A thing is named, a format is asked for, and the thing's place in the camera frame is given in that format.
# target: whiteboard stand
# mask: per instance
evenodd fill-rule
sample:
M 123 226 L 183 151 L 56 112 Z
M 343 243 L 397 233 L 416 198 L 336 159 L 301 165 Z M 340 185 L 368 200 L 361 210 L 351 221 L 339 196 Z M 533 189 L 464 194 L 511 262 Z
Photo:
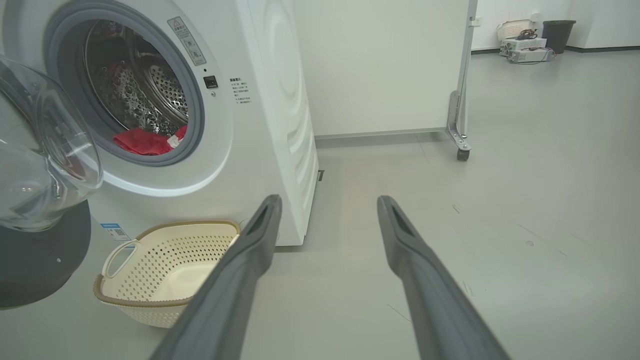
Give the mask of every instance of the whiteboard stand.
M 316 141 L 445 131 L 466 160 L 476 8 L 477 0 L 296 0 Z
M 464 52 L 462 64 L 460 66 L 460 82 L 458 90 L 451 92 L 449 97 L 449 117 L 447 118 L 447 129 L 445 130 L 451 140 L 458 146 L 457 158 L 460 161 L 467 161 L 471 152 L 471 145 L 467 141 L 468 126 L 468 96 L 467 96 L 467 76 L 469 63 L 471 62 L 471 41 L 474 37 L 474 27 L 471 22 L 476 17 L 477 0 L 469 1 L 467 12 L 468 22 L 465 33 Z

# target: metal frame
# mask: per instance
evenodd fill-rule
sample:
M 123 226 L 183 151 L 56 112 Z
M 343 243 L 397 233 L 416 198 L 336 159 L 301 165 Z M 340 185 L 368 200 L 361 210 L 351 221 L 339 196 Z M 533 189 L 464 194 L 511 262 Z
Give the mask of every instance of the metal frame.
M 465 32 L 465 42 L 462 51 L 462 62 L 460 64 L 460 77 L 458 79 L 458 89 L 451 93 L 449 97 L 449 113 L 447 115 L 447 127 L 445 131 L 461 151 L 470 151 L 471 145 L 465 140 L 468 127 L 468 97 L 467 97 L 467 74 L 471 61 L 471 41 L 474 37 L 474 27 L 471 22 L 476 17 L 477 0 L 469 0 L 467 10 L 467 30 Z
M 447 134 L 462 151 L 471 151 L 471 145 L 467 143 L 458 131 L 458 117 L 460 115 L 460 92 L 455 90 L 449 97 L 449 117 L 447 119 Z

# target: wall socket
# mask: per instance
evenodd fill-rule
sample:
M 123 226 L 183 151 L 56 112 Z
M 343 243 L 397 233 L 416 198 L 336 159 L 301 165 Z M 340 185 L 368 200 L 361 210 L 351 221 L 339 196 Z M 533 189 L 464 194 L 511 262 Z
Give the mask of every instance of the wall socket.
M 482 18 L 481 17 L 476 17 L 475 19 L 471 20 L 470 25 L 471 26 L 480 26 L 480 25 L 482 25 Z

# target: cable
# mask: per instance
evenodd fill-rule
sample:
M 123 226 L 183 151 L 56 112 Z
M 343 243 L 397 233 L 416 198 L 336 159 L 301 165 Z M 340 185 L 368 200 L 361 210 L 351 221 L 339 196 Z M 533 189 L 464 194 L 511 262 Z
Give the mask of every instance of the cable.
M 539 47 L 538 49 L 551 50 L 551 53 L 554 55 L 554 58 L 557 56 L 556 52 L 550 47 Z
M 536 30 L 526 29 L 520 32 L 518 37 L 516 37 L 516 40 L 528 40 L 528 39 L 533 39 L 537 37 L 538 37 L 538 34 L 536 34 Z

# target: basket handle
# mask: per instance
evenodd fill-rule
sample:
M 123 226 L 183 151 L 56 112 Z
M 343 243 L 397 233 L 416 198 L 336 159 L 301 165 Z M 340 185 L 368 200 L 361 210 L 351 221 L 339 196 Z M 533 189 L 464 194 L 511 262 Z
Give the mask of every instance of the basket handle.
M 137 243 L 138 240 L 131 240 L 131 241 L 127 241 L 125 243 L 121 243 L 117 248 L 113 249 L 113 251 L 111 252 L 111 254 L 109 255 L 109 257 L 107 258 L 107 261 L 104 262 L 104 266 L 102 266 L 102 276 L 106 277 L 107 279 L 112 279 L 114 278 L 115 275 L 118 275 L 118 272 L 120 272 L 120 269 L 122 269 L 122 267 L 127 263 L 126 261 L 120 265 L 120 268 L 118 270 L 116 270 L 116 272 L 113 275 L 109 275 L 109 267 L 111 266 L 111 263 L 113 262 L 113 259 L 115 259 L 116 255 L 118 255 L 118 253 L 131 245 L 134 245 L 134 247 L 137 249 L 138 247 L 136 246 L 135 243 Z
M 238 240 L 238 238 L 239 238 L 239 237 L 240 237 L 240 234 L 236 235 L 236 236 L 233 238 L 233 240 L 231 240 L 231 242 L 229 243 L 229 246 L 227 247 L 227 249 L 228 249 L 228 248 L 230 248 L 233 244 L 235 244 L 235 243 L 236 243 L 236 240 Z

